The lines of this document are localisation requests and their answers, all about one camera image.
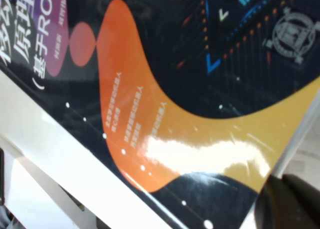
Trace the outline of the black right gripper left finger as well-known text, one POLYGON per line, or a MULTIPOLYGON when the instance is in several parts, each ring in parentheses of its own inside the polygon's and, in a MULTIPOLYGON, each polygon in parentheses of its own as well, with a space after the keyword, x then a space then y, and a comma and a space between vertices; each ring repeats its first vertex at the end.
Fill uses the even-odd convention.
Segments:
POLYGON ((258 195, 254 218, 258 229, 302 229, 308 225, 308 215, 294 193, 273 175, 258 195))

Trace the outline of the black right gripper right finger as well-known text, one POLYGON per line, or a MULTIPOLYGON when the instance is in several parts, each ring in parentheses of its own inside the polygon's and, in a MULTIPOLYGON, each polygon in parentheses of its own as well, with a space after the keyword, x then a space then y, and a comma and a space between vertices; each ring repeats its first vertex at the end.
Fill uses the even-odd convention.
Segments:
POLYGON ((310 220, 320 228, 320 191, 294 174, 285 174, 282 180, 296 197, 310 220))

